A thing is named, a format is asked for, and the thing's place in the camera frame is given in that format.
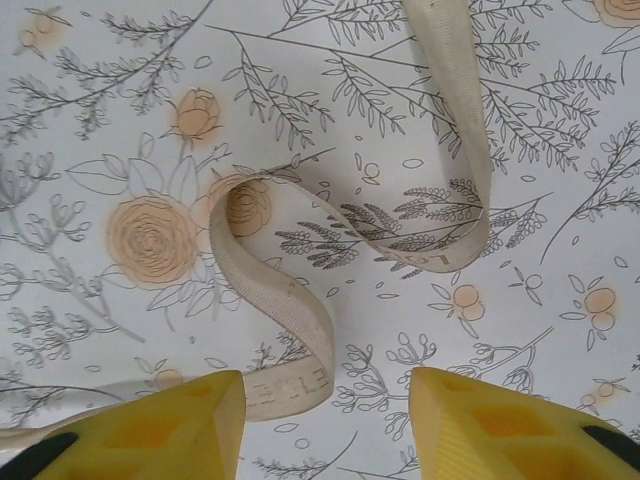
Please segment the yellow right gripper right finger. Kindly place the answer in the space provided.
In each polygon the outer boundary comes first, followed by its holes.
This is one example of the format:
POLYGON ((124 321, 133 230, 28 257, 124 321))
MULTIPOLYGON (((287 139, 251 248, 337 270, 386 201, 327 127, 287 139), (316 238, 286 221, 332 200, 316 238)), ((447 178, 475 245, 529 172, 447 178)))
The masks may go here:
POLYGON ((608 422, 431 367, 411 372, 424 479, 636 479, 639 446, 608 422))

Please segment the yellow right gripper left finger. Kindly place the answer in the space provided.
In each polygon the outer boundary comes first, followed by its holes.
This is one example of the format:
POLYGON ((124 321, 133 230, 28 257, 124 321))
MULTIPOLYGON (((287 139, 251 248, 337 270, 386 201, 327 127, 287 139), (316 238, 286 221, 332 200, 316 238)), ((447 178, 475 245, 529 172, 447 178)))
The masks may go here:
POLYGON ((242 375, 205 375, 135 401, 12 435, 12 479, 233 479, 242 375))

